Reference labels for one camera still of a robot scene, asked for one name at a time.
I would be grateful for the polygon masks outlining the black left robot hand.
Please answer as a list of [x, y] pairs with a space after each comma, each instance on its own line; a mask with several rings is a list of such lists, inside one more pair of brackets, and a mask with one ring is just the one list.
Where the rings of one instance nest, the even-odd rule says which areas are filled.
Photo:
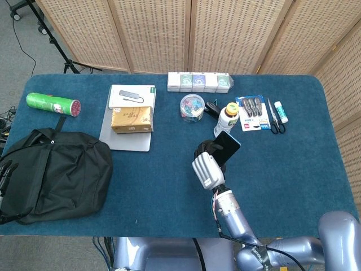
[[1, 198], [5, 196], [12, 173], [18, 165], [18, 163], [13, 164], [12, 160], [1, 165]]

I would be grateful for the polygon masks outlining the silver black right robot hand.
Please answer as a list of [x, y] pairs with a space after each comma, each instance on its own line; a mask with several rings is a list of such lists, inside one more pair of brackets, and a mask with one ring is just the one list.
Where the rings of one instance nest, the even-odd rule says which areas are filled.
[[223, 146], [208, 139], [201, 142], [194, 152], [192, 168], [206, 190], [213, 190], [225, 184], [226, 165], [220, 166], [213, 156], [218, 150], [222, 151]]

